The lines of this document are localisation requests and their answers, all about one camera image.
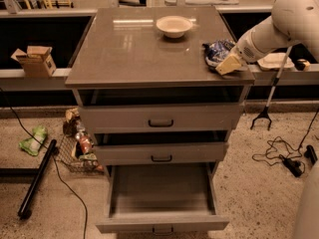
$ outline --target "metal basket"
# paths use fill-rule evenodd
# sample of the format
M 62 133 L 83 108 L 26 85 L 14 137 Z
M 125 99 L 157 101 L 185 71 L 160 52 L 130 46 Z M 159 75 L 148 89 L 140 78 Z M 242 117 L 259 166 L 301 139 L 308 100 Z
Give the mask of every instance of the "metal basket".
M 58 160 L 61 161 L 71 172 L 101 173 L 100 171 L 96 171 L 93 167 L 77 167 L 72 165 L 72 163 L 76 160 L 72 157 L 71 153 L 76 144 L 77 141 L 74 137 L 64 135 L 59 146 Z

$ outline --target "gray cabinet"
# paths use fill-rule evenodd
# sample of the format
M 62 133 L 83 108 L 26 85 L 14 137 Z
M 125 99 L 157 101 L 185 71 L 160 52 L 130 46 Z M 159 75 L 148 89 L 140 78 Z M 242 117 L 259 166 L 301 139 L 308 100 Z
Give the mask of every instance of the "gray cabinet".
M 171 40 L 155 27 L 165 15 L 196 25 Z M 254 80 L 207 69 L 201 44 L 218 38 L 229 34 L 213 7 L 99 10 L 66 85 L 110 182 L 102 233 L 227 225 L 213 176 Z

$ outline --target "cabinet top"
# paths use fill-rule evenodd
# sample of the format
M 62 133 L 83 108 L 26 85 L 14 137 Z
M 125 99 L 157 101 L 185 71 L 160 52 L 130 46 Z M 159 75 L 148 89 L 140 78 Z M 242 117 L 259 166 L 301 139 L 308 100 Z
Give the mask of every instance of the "cabinet top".
M 157 19 L 183 16 L 193 27 L 177 39 Z M 69 88 L 130 88 L 253 83 L 247 72 L 220 76 L 204 61 L 203 43 L 231 36 L 214 7 L 99 9 L 66 81 Z

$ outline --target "reacher grabber tool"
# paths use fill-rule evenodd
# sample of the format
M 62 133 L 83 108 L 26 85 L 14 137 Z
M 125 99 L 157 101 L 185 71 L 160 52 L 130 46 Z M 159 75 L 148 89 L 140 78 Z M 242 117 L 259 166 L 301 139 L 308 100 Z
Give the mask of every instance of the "reacher grabber tool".
M 268 100 L 267 100 L 267 104 L 265 106 L 265 108 L 263 109 L 263 111 L 259 114 L 259 116 L 257 116 L 253 121 L 252 121 L 252 125 L 250 127 L 250 129 L 253 129 L 254 125 L 255 125 L 255 122 L 259 119 L 267 119 L 269 120 L 269 124 L 268 124 L 268 130 L 270 130 L 270 127 L 271 127 L 271 123 L 272 123 L 272 120 L 271 118 L 269 117 L 269 114 L 268 114 L 268 109 L 269 109 L 269 106 L 270 106 L 270 102 L 272 100 L 272 96 L 276 90 L 276 86 L 279 82 L 279 79 L 280 79 L 280 76 L 281 76 L 281 73 L 283 71 L 283 68 L 287 62 L 287 59 L 289 57 L 289 54 L 291 52 L 291 49 L 292 49 L 292 46 L 288 47 L 287 49 L 287 52 L 282 60 L 282 63 L 280 65 L 280 68 L 279 68 L 279 71 L 276 75 L 276 78 L 273 80 L 273 83 L 272 83 L 272 86 L 271 86 L 271 90 L 270 90 L 270 94 L 269 94 L 269 97 L 268 97 Z

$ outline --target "bottle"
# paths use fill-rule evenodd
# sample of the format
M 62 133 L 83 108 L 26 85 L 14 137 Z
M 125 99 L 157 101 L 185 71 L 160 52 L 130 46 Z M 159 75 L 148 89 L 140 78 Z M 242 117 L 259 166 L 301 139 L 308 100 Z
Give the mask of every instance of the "bottle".
M 93 143 L 90 137 L 82 131 L 76 133 L 76 140 L 80 144 L 81 151 L 83 155 L 89 154 L 93 151 Z

